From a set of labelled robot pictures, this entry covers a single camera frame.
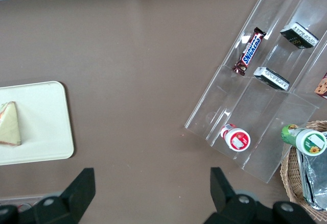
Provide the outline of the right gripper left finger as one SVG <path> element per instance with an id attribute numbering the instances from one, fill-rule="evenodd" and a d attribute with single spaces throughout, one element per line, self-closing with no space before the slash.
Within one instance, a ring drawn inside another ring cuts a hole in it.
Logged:
<path id="1" fill-rule="evenodd" d="M 85 168 L 59 196 L 49 196 L 34 207 L 35 221 L 78 223 L 95 193 L 95 171 L 93 168 Z"/>

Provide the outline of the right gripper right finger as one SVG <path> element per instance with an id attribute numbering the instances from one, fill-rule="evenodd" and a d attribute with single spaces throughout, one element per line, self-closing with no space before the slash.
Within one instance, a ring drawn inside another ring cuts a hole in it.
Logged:
<path id="1" fill-rule="evenodd" d="M 222 169 L 212 167 L 210 193 L 216 212 L 205 223 L 253 223 L 256 218 L 256 202 L 246 194 L 237 194 Z"/>

